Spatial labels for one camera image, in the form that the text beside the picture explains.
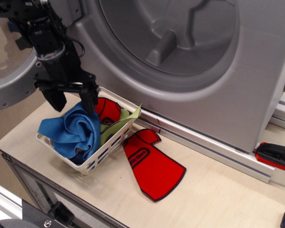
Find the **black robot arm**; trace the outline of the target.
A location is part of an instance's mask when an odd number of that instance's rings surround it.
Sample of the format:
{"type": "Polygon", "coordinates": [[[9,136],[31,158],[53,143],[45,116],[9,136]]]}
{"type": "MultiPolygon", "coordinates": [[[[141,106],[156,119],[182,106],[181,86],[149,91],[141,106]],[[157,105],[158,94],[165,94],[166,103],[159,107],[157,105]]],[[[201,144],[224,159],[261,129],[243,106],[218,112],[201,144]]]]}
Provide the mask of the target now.
{"type": "Polygon", "coordinates": [[[66,27],[81,16],[79,1],[0,0],[0,110],[40,90],[62,111],[77,93],[88,114],[98,103],[95,76],[81,68],[80,42],[66,27]]]}

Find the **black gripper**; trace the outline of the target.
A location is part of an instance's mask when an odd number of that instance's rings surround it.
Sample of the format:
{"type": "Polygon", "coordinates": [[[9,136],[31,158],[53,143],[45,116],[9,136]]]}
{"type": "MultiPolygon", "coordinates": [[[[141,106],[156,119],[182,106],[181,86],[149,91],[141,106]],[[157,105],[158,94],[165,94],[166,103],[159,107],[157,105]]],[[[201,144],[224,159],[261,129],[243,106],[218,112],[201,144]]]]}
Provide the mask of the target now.
{"type": "Polygon", "coordinates": [[[46,54],[36,53],[37,62],[44,67],[44,73],[35,73],[35,86],[45,99],[58,112],[65,107],[67,100],[64,92],[79,93],[88,115],[98,105],[98,85],[95,75],[81,68],[76,51],[54,51],[46,54]]]}

